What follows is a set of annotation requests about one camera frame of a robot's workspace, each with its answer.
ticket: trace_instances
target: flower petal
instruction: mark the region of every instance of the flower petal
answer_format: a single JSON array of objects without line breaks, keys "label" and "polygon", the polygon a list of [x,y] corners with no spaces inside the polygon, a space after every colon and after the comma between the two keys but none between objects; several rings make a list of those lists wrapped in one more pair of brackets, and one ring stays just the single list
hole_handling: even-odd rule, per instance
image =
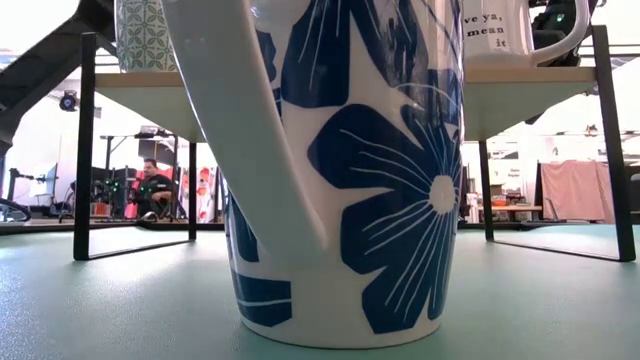
[{"label": "flower petal", "polygon": [[411,83],[427,69],[429,55],[410,0],[350,3],[371,60],[390,86]]},{"label": "flower petal", "polygon": [[365,105],[338,111],[309,146],[313,167],[337,188],[385,187],[426,197],[437,164]]},{"label": "flower petal", "polygon": [[349,96],[349,1],[311,0],[293,26],[282,98],[303,108],[344,105]]},{"label": "flower petal", "polygon": [[272,82],[277,76],[276,66],[273,62],[276,57],[276,47],[273,44],[271,34],[256,30],[256,35],[258,36],[258,44],[260,45],[262,61],[267,70],[267,76],[269,76],[269,81]]},{"label": "flower petal", "polygon": [[248,262],[259,262],[258,257],[258,240],[249,228],[247,220],[240,211],[240,207],[236,203],[233,196],[229,195],[230,208],[233,212],[233,230],[235,231],[236,243],[240,257]]},{"label": "flower petal", "polygon": [[429,298],[428,317],[442,313],[457,212],[438,214],[407,193],[392,191],[345,209],[342,259],[354,271],[384,269],[362,293],[376,334],[412,328]]},{"label": "flower petal", "polygon": [[291,283],[257,279],[231,270],[240,313],[258,325],[273,327],[293,316]]},{"label": "flower petal", "polygon": [[429,111],[403,106],[400,112],[404,123],[437,168],[437,174],[453,175],[460,160],[459,131],[454,132],[452,139],[444,123],[434,121]]}]

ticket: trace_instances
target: wooden shelf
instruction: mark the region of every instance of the wooden shelf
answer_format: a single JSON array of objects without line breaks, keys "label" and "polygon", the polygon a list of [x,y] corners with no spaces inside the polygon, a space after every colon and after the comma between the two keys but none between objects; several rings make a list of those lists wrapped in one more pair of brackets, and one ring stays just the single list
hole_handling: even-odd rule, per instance
[{"label": "wooden shelf", "polygon": [[[595,85],[595,68],[467,71],[465,140],[486,140]],[[189,141],[204,142],[178,73],[98,74],[96,91]]]}]

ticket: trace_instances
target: desk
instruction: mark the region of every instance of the desk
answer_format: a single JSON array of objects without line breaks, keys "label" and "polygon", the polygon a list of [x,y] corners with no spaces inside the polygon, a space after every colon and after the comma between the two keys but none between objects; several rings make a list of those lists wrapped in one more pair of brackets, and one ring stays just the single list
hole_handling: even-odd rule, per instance
[{"label": "desk", "polygon": [[539,220],[542,218],[540,215],[542,213],[542,206],[536,205],[508,205],[508,206],[492,206],[492,212],[505,211],[509,213],[509,221],[516,221],[516,213],[517,212],[530,212],[533,220]]},{"label": "desk", "polygon": [[[92,233],[95,251],[175,240],[132,227]],[[616,253],[613,226],[500,236]],[[412,344],[370,351],[285,345],[240,323],[223,233],[188,246],[86,264],[71,234],[2,240],[6,359],[527,360],[638,359],[640,267],[487,244],[460,231],[443,323]]]}]

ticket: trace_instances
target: large white mug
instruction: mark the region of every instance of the large white mug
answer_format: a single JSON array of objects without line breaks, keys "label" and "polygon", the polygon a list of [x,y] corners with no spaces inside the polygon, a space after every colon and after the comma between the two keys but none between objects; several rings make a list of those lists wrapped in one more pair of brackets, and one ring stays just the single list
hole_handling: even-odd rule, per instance
[{"label": "large white mug", "polygon": [[578,46],[589,26],[588,0],[561,41],[534,50],[528,0],[463,0],[464,63],[469,68],[535,67]]},{"label": "large white mug", "polygon": [[435,331],[461,181],[459,1],[163,6],[232,193],[244,324],[327,348]]}]

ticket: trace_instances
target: blue flower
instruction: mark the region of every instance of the blue flower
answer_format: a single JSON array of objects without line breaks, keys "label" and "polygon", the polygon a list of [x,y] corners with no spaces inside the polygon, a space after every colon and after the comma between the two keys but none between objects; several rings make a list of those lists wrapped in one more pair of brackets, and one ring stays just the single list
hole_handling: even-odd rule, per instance
[{"label": "blue flower", "polygon": [[[225,226],[229,229],[227,233],[229,259],[236,264],[236,267],[242,261],[260,262],[257,239],[231,194],[228,196],[226,209]],[[231,231],[233,231],[239,258],[234,256]],[[293,316],[291,282],[249,277],[238,274],[233,268],[231,275],[238,308],[245,318],[268,327],[291,319]]]},{"label": "blue flower", "polygon": [[340,234],[347,266],[359,274],[380,271],[362,293],[377,334],[412,328],[427,301],[429,319],[444,307],[461,179],[460,133],[447,124],[459,125],[460,85],[452,71],[428,75],[427,95],[437,106],[400,109],[415,140],[374,109],[349,105],[308,149],[313,167],[333,186],[388,189],[348,206]]},{"label": "blue flower", "polygon": [[[264,68],[267,71],[267,76],[269,77],[269,82],[273,82],[278,75],[278,70],[275,65],[275,57],[276,57],[276,46],[273,44],[273,38],[271,34],[262,32],[260,30],[256,30],[256,36],[258,38],[258,45],[260,46],[260,53],[262,54],[262,62],[264,63]],[[282,116],[282,95],[280,88],[273,89],[273,99],[276,102],[276,108],[278,109],[278,114]]]},{"label": "blue flower", "polygon": [[[458,19],[458,0],[449,1],[452,16]],[[450,32],[458,34],[460,24],[454,22],[453,29],[446,29],[429,5],[424,6],[448,41],[450,54],[443,56],[458,59],[455,44],[459,37],[452,38]],[[351,18],[387,84],[426,107],[428,91],[419,84],[428,78],[429,52],[411,0],[311,0],[289,38],[282,69],[282,99],[304,108],[347,102]]]}]

